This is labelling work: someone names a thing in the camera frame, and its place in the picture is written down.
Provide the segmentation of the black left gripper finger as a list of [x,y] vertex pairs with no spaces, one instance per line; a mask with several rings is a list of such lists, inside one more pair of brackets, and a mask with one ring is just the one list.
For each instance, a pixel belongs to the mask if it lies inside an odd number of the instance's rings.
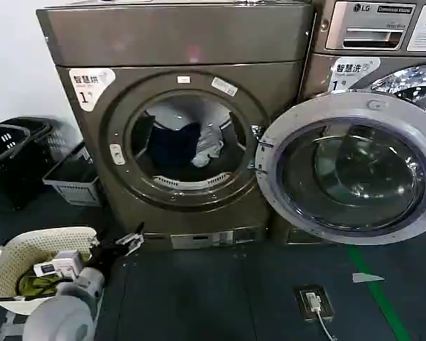
[[126,253],[124,256],[129,256],[138,250],[141,245],[144,243],[143,237],[127,237],[123,241],[123,245],[126,247]]
[[117,239],[114,243],[117,245],[140,245],[143,243],[144,238],[143,238],[143,228],[145,226],[144,222],[141,222],[136,230],[132,233],[129,233],[127,235],[125,235],[124,237]]

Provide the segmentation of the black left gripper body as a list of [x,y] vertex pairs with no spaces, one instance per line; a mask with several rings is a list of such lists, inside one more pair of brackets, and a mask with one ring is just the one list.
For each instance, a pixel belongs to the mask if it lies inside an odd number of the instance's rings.
[[89,250],[91,256],[84,266],[109,274],[114,263],[127,253],[127,246],[106,243],[91,246]]

